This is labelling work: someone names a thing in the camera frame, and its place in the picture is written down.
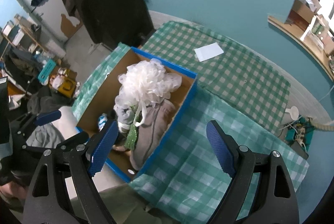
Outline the person left hand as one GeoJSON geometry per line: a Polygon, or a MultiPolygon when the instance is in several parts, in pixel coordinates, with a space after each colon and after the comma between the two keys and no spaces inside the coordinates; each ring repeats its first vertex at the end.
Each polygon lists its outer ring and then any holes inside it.
{"type": "Polygon", "coordinates": [[[9,182],[1,186],[1,192],[6,197],[14,197],[21,200],[26,199],[27,196],[27,189],[15,182],[9,182]]]}

